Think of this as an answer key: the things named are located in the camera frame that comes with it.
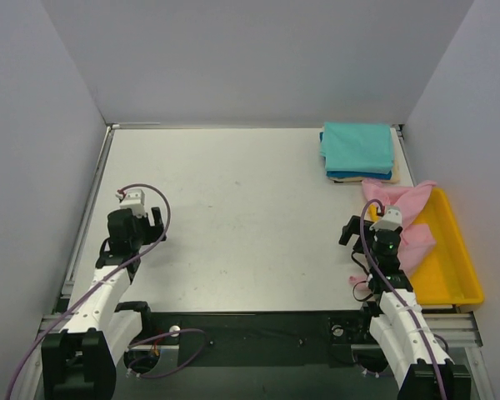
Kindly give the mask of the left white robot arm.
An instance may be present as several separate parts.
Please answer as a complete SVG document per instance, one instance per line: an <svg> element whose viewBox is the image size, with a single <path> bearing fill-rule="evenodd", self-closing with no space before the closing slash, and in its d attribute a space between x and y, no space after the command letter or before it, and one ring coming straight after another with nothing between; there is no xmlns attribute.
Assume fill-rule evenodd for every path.
<svg viewBox="0 0 500 400"><path fill-rule="evenodd" d="M116 366L128 344L146 343L154 335L148 303L121 298L137 274L142 247L166 238L161 211L118 209L108 214L107 231L89 290L59 332L42 341L46 399L112 398Z"/></svg>

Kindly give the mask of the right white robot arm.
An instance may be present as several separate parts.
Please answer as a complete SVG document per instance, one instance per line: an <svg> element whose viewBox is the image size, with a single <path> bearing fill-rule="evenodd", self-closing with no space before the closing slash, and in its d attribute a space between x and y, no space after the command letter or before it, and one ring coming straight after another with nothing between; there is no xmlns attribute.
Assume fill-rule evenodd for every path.
<svg viewBox="0 0 500 400"><path fill-rule="evenodd" d="M357 335L379 345L392 371L399 399L470 399L472 378L456 364L428 326L413 286L401 269L402 217L389 210L376 222L352 216L338 243L358 236L353 252L367 260L366 283L373 312L355 321Z"/></svg>

